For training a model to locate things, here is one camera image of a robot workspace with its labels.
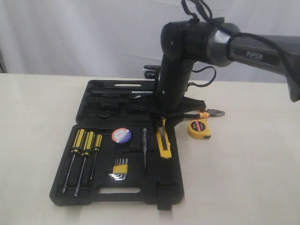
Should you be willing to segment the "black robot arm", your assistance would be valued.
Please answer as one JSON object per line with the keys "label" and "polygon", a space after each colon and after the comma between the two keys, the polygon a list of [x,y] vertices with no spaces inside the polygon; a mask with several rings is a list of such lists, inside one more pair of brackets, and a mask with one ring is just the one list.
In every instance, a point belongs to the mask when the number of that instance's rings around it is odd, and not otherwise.
{"label": "black robot arm", "polygon": [[154,127],[163,119],[200,110],[202,100],[185,97],[188,81],[196,62],[226,67],[232,62],[283,75],[290,99],[300,99],[300,39],[291,36],[241,33],[232,23],[200,21],[170,22],[160,36],[163,58],[154,92]]}

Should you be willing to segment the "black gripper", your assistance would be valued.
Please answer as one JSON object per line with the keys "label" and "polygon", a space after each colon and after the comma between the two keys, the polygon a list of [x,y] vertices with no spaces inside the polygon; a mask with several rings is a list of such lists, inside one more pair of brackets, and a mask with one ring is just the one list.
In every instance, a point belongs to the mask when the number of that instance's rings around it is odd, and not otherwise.
{"label": "black gripper", "polygon": [[189,97],[171,97],[169,95],[150,96],[150,112],[158,116],[151,116],[154,133],[163,132],[163,121],[165,128],[171,129],[184,120],[184,113],[191,111],[205,111],[206,104],[203,100]]}

